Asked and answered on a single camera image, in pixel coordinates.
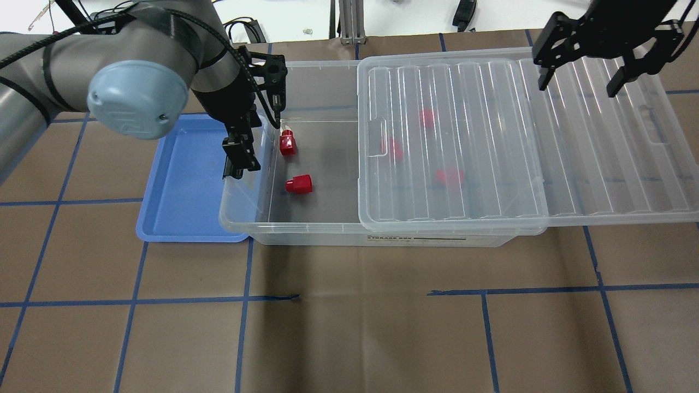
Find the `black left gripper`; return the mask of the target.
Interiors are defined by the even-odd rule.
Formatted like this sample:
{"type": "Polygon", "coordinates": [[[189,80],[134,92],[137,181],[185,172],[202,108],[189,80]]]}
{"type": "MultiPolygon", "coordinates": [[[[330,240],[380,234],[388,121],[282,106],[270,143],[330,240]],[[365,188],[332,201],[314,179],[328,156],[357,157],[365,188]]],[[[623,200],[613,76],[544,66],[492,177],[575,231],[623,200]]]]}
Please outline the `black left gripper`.
{"type": "Polygon", "coordinates": [[[226,155],[223,179],[240,180],[245,171],[260,171],[252,132],[260,127],[253,85],[246,66],[225,47],[203,62],[203,109],[227,127],[221,144],[226,155]]]}

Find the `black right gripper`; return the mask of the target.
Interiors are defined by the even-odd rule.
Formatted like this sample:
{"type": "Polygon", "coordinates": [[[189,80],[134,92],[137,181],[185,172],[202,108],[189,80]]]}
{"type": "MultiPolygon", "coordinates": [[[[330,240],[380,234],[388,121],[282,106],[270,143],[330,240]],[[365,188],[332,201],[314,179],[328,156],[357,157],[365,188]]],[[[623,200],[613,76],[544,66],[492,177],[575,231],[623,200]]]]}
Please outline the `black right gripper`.
{"type": "Polygon", "coordinates": [[[538,89],[544,91],[557,67],[581,57],[616,59],[623,65],[606,86],[614,98],[621,89],[648,70],[648,61],[628,55],[652,38],[674,52],[685,37],[682,23],[667,19],[675,1],[591,1],[578,18],[562,11],[551,14],[532,46],[532,60],[539,66],[538,89]]]}

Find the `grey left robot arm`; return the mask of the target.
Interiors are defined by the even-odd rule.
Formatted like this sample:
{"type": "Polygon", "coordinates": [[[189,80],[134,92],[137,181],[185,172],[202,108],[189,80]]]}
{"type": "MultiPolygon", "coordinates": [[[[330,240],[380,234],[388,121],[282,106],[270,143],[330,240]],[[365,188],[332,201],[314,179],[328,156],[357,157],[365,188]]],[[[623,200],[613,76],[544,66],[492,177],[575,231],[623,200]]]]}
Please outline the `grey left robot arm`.
{"type": "Polygon", "coordinates": [[[192,93],[227,127],[238,170],[258,168],[251,62],[209,1],[142,1],[53,35],[2,32],[2,181],[60,112],[125,136],[167,135],[192,93]]]}

